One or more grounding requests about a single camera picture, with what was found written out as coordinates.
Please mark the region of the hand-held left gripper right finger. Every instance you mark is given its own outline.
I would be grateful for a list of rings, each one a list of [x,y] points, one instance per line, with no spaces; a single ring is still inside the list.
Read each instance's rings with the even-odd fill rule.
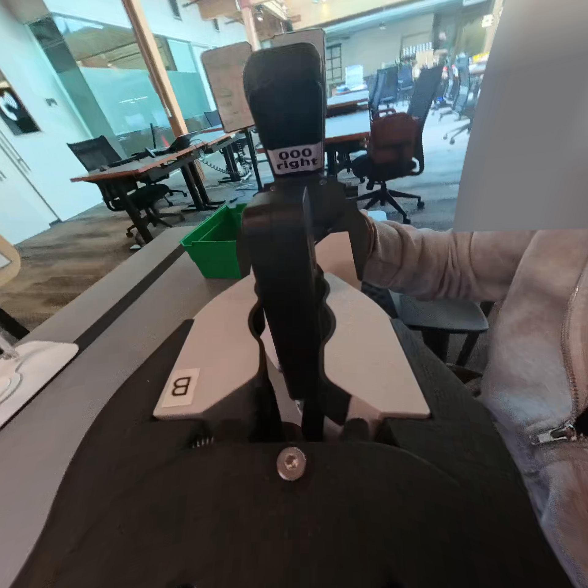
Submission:
[[[387,313],[360,290],[324,274],[333,321],[319,353],[320,407],[332,422],[427,419],[430,408]]]

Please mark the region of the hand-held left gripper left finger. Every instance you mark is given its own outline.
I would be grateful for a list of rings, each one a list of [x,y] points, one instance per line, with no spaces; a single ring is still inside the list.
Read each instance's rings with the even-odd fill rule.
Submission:
[[[153,410],[158,420],[276,420],[266,352],[254,332],[254,276],[212,299],[194,317]]]

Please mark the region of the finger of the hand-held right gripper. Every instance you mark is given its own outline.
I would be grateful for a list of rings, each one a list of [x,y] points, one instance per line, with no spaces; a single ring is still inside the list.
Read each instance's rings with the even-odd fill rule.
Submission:
[[[348,232],[331,233],[317,242],[315,256],[323,273],[335,275],[353,288],[361,288]]]

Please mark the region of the green plastic bin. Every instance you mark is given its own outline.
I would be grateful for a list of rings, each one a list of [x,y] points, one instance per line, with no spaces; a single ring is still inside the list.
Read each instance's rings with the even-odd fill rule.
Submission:
[[[224,205],[182,239],[180,246],[207,279],[241,279],[251,271],[240,250],[242,214],[246,204]]]

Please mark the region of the whiteboard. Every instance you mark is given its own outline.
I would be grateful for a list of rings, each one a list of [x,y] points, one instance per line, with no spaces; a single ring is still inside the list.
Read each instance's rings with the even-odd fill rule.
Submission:
[[[243,70],[253,51],[249,42],[238,42],[204,51],[201,61],[217,111],[226,133],[254,126],[243,84]]]

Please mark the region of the wooden desk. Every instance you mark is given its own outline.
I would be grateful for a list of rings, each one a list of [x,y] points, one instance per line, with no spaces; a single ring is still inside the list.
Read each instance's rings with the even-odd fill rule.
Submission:
[[[172,172],[181,172],[194,210],[208,212],[224,204],[209,199],[196,164],[202,155],[227,148],[238,138],[237,133],[228,134],[220,129],[194,132],[176,138],[168,148],[145,149],[131,158],[113,162],[109,159],[114,147],[105,136],[100,136],[70,145],[70,150],[86,168],[85,174],[70,181],[97,186],[108,210],[126,212],[132,221],[126,234],[135,240],[131,248],[138,249],[153,240],[150,225],[171,227],[165,219],[173,214],[159,213],[156,203],[169,192],[163,181]]]
[[[335,176],[353,146],[370,135],[371,115],[367,89],[337,94],[327,99],[325,121],[326,174]]]

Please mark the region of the grey seat chair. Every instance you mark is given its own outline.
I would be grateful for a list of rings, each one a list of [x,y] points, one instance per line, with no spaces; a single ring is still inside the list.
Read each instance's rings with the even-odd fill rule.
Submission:
[[[417,300],[390,291],[394,310],[409,329],[420,332],[424,344],[442,361],[447,362],[450,336],[465,335],[466,339],[455,362],[464,368],[479,336],[489,329],[493,302],[471,300]]]

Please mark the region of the black laptop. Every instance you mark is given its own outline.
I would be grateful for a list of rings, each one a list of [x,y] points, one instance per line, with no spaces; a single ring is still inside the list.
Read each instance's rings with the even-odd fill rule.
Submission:
[[[191,132],[184,135],[180,135],[175,138],[175,140],[165,148],[159,148],[152,150],[155,156],[166,155],[170,153],[175,153],[186,149],[191,146],[192,140],[195,136],[197,136],[198,132]]]

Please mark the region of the office chair with brown jacket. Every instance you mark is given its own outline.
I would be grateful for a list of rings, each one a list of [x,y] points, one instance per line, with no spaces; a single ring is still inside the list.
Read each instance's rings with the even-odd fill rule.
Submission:
[[[366,190],[378,190],[369,200],[366,209],[379,204],[390,204],[410,224],[410,218],[397,202],[398,198],[414,199],[417,209],[424,208],[418,195],[389,190],[387,182],[420,175],[424,170],[423,129],[431,105],[442,79],[443,66],[437,65],[420,72],[407,112],[397,112],[375,118],[371,122],[371,135],[366,154],[352,161],[352,172]]]

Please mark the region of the person's grey hoodie torso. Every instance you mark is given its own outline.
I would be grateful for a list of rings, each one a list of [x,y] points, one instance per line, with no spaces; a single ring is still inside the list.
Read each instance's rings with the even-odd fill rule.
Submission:
[[[475,232],[503,297],[482,400],[540,526],[587,587],[587,230]]]

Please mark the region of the white stand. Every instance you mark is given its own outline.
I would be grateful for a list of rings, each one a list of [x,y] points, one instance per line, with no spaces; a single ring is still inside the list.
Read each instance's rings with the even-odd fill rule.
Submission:
[[[75,343],[29,341],[1,353],[1,426],[40,393],[78,351]]]

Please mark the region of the black office chair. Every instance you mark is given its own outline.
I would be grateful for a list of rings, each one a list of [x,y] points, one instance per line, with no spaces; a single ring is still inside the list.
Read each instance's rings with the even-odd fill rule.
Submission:
[[[125,212],[133,221],[126,230],[127,237],[151,240],[149,225],[171,228],[166,221],[170,217],[185,220],[181,212],[159,212],[159,201],[171,202],[172,190],[164,183],[171,171],[182,168],[192,159],[194,147],[155,156],[145,150],[131,158],[123,159],[105,136],[68,147],[86,170],[84,176],[72,178],[71,182],[86,182],[96,185],[108,210]]]

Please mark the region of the black wall sign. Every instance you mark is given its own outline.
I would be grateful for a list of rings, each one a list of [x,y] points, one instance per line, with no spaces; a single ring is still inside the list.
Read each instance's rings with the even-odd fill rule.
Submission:
[[[36,134],[39,126],[20,101],[13,87],[7,81],[1,81],[1,119],[16,136]]]

